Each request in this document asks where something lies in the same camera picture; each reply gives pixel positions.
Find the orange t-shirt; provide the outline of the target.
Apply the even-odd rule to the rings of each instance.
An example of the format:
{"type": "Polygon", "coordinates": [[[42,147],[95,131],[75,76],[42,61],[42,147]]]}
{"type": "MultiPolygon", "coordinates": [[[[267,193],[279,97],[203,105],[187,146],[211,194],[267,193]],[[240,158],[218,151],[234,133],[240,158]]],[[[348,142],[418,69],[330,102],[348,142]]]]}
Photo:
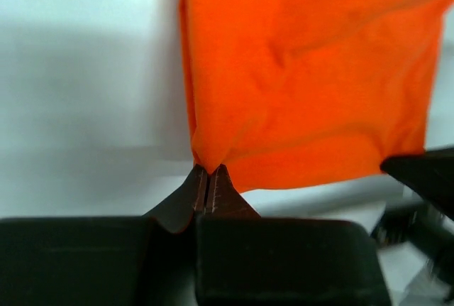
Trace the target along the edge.
{"type": "Polygon", "coordinates": [[[194,162],[235,188],[380,172],[424,149],[453,0],[180,0],[194,162]]]}

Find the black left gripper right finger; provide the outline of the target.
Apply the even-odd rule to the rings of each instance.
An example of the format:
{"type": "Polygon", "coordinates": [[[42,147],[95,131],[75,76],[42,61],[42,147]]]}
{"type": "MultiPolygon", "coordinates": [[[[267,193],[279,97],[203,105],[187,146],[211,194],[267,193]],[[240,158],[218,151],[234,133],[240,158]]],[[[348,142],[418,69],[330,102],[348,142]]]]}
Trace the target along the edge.
{"type": "Polygon", "coordinates": [[[219,166],[195,219],[199,305],[390,305],[369,234],[336,219],[261,217],[219,166]]]}

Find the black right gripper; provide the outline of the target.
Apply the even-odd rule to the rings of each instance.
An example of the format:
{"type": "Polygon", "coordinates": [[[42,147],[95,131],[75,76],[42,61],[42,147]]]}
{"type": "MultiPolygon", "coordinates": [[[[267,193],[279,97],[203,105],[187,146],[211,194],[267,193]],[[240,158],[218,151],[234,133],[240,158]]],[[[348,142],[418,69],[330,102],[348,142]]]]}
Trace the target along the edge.
{"type": "MultiPolygon", "coordinates": [[[[388,157],[380,170],[453,218],[452,147],[388,157]]],[[[410,244],[425,258],[423,267],[397,293],[399,302],[453,301],[453,233],[443,219],[427,203],[412,202],[386,208],[372,230],[378,248],[410,244]]]]}

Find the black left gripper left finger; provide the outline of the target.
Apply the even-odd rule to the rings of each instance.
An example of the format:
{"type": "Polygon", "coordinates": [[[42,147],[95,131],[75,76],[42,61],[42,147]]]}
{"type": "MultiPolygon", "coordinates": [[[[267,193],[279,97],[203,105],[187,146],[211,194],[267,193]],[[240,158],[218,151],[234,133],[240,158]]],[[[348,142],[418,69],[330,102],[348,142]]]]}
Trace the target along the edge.
{"type": "Polygon", "coordinates": [[[2,305],[156,305],[192,256],[194,208],[207,174],[141,216],[1,220],[2,305]]]}

